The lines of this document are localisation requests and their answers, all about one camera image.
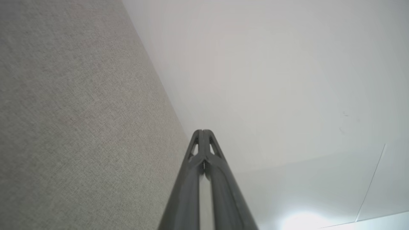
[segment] textured gray fabric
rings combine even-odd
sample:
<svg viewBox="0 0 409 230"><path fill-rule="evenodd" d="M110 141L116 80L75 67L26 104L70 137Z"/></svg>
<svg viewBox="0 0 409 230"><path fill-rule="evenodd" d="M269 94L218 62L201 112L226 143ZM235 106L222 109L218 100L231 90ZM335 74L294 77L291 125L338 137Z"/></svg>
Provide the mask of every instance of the textured gray fabric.
<svg viewBox="0 0 409 230"><path fill-rule="evenodd" d="M188 139L122 2L0 9L0 229L155 229Z"/></svg>

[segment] ceiling panel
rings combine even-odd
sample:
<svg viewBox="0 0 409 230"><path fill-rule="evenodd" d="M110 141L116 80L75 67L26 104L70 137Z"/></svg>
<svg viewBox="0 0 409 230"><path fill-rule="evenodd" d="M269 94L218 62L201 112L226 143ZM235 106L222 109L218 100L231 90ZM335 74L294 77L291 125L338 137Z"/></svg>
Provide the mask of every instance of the ceiling panel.
<svg viewBox="0 0 409 230"><path fill-rule="evenodd" d="M399 213L392 216L358 221L322 230L408 230L409 229L409 212Z"/></svg>
<svg viewBox="0 0 409 230"><path fill-rule="evenodd" d="M387 143L358 220L409 211L409 138Z"/></svg>
<svg viewBox="0 0 409 230"><path fill-rule="evenodd" d="M260 230L349 223L357 217L382 148L378 144L362 152L235 174L235 178Z"/></svg>
<svg viewBox="0 0 409 230"><path fill-rule="evenodd" d="M409 130L405 0L123 0L190 138L234 172L386 143Z"/></svg>

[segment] white ceiling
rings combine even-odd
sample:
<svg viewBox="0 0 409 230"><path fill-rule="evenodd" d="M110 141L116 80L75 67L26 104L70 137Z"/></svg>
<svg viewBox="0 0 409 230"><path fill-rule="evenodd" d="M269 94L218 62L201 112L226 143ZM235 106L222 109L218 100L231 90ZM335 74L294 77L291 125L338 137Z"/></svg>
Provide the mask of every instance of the white ceiling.
<svg viewBox="0 0 409 230"><path fill-rule="evenodd" d="M406 0L124 0L186 135L234 172L409 130Z"/></svg>
<svg viewBox="0 0 409 230"><path fill-rule="evenodd" d="M213 130L260 229L409 210L407 0L123 2L186 135Z"/></svg>

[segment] panel seam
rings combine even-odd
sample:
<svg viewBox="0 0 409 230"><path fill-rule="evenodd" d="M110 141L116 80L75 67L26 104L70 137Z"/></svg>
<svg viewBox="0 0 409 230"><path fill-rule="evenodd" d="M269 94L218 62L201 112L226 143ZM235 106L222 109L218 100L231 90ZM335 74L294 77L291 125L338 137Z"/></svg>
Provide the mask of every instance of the panel seam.
<svg viewBox="0 0 409 230"><path fill-rule="evenodd" d="M371 188L371 184L372 184L373 178L375 177L376 170L378 169L379 162L381 162L382 155L383 155L383 153L385 152L385 147L386 147L386 143L384 144L384 147L382 148L381 156L379 157L378 163L376 164L376 168L375 168L375 171L373 172L371 182L369 183L369 186L368 186L368 190L366 191L364 200L362 201L362 204L361 204L361 206L360 206L360 208L359 208L359 211L358 211L358 214L357 214L357 218L355 219L354 222L357 222L359 216L361 215L362 206L364 205L366 196L368 195L369 189Z"/></svg>

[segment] gray fabric wall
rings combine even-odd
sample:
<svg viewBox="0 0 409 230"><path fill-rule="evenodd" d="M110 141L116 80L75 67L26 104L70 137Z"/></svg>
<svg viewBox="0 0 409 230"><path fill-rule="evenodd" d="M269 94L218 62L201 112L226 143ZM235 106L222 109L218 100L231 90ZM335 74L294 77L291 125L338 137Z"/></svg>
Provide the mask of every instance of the gray fabric wall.
<svg viewBox="0 0 409 230"><path fill-rule="evenodd" d="M188 139L122 2L0 4L0 229L155 229Z"/></svg>

